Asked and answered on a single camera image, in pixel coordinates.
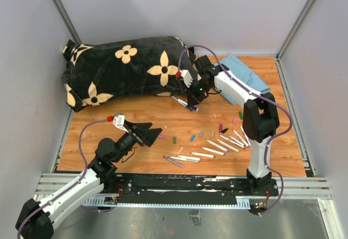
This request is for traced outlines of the clear cap grey pen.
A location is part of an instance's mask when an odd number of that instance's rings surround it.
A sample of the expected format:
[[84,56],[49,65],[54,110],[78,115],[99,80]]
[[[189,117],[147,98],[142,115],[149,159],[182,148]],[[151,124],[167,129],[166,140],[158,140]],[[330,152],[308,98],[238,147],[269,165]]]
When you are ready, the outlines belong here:
[[164,158],[165,160],[167,160],[167,161],[169,161],[169,162],[175,164],[176,166],[179,166],[179,167],[181,167],[181,168],[184,168],[184,165],[183,165],[183,164],[181,164],[181,163],[175,161],[174,159],[172,159],[172,158],[170,158],[170,157],[163,156],[163,158]]

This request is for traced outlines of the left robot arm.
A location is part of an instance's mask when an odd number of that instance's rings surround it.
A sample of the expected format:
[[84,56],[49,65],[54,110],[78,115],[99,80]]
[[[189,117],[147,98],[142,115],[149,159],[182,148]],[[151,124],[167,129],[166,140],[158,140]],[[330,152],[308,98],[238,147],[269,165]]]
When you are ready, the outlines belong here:
[[123,135],[117,141],[102,139],[91,162],[82,158],[84,169],[72,181],[41,200],[27,200],[15,224],[17,238],[52,238],[64,219],[89,198],[115,190],[117,162],[136,144],[151,147],[163,131],[153,128],[151,122],[129,122],[123,114],[108,116],[104,121],[122,130]]

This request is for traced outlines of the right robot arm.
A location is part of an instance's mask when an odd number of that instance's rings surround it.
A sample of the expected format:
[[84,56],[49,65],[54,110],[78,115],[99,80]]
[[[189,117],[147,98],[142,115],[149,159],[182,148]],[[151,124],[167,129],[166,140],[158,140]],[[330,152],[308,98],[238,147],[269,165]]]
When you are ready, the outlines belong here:
[[195,106],[208,97],[213,87],[226,92],[243,109],[242,128],[250,142],[250,164],[246,171],[247,191],[260,195],[271,184],[269,150],[272,138],[279,127],[279,117],[274,96],[262,94],[238,79],[225,65],[214,66],[207,56],[194,62],[201,79],[194,81],[190,71],[180,68],[177,78],[187,86],[189,106]]

